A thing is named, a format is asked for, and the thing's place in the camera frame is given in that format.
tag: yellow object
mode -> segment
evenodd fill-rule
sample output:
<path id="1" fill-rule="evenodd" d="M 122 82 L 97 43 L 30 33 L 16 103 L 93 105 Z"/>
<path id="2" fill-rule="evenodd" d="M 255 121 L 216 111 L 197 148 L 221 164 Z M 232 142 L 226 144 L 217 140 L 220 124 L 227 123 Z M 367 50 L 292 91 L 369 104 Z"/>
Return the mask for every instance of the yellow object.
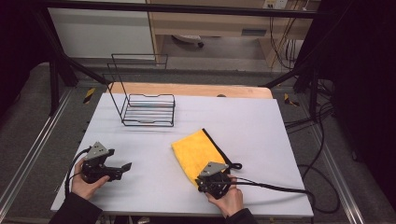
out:
<path id="1" fill-rule="evenodd" d="M 95 92 L 95 88 L 90 88 L 87 94 L 85 95 L 84 101 L 82 103 L 83 104 L 89 103 L 94 92 Z"/>
<path id="2" fill-rule="evenodd" d="M 172 149 L 184 173 L 196 188 L 195 179 L 210 161 L 226 163 L 205 129 L 176 141 Z"/>

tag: black sleeve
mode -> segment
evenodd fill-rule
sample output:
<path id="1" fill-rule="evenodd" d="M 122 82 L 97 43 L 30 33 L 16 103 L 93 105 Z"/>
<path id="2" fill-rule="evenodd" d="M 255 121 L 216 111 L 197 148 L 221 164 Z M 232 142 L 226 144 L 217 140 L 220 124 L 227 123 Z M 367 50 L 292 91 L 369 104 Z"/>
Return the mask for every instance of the black sleeve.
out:
<path id="1" fill-rule="evenodd" d="M 247 208 L 225 218 L 226 224 L 258 224 L 257 220 L 251 215 Z"/>
<path id="2" fill-rule="evenodd" d="M 94 224 L 102 209 L 70 192 L 49 224 Z"/>

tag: wall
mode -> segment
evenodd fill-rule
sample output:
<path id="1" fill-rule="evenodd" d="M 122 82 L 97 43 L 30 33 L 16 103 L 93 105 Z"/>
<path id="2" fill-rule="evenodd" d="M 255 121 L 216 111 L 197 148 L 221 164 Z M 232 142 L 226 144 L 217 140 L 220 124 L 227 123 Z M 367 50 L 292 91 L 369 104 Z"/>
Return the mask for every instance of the wall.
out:
<path id="1" fill-rule="evenodd" d="M 144 0 L 96 0 L 145 3 Z M 50 8 L 64 52 L 73 58 L 110 58 L 111 53 L 152 54 L 147 12 Z M 134 56 L 153 59 L 152 56 Z"/>

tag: white tabletop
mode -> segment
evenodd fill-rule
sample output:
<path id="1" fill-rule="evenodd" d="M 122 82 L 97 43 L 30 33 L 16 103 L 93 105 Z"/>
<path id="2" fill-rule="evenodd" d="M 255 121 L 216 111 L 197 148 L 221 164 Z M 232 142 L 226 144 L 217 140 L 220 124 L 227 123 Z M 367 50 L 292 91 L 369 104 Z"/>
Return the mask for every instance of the white tabletop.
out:
<path id="1" fill-rule="evenodd" d="M 113 94 L 122 100 L 123 94 Z M 115 154 L 105 165 L 132 162 L 122 180 L 106 183 L 91 202 L 108 214 L 138 216 L 220 216 L 186 177 L 171 144 L 205 128 L 240 171 L 232 175 L 284 188 L 304 184 L 291 151 L 276 100 L 176 95 L 174 127 L 124 126 L 104 93 L 93 114 L 78 152 L 96 141 Z M 245 206 L 257 217 L 312 217 L 307 196 L 251 186 L 238 186 Z M 52 211 L 64 201 L 64 185 Z"/>

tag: human hand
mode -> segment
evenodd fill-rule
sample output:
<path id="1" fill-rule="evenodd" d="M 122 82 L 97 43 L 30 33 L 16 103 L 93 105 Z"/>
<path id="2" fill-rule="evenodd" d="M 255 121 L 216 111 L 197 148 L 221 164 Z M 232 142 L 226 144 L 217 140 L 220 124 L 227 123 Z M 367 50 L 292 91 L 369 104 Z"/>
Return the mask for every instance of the human hand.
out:
<path id="1" fill-rule="evenodd" d="M 229 175 L 232 182 L 236 182 L 236 178 Z M 220 199 L 215 199 L 211 194 L 205 194 L 210 203 L 217 206 L 224 217 L 230 217 L 244 208 L 243 194 L 236 185 L 231 185 L 228 192 Z"/>
<path id="2" fill-rule="evenodd" d="M 110 176 L 105 175 L 96 182 L 92 184 L 88 184 L 82 178 L 81 171 L 82 171 L 83 162 L 84 162 L 84 158 L 79 160 L 79 162 L 75 165 L 75 172 L 74 172 L 75 176 L 73 177 L 73 182 L 72 182 L 72 192 L 85 200 L 89 200 L 92 197 L 92 195 L 96 192 L 96 190 L 102 187 L 107 182 Z"/>

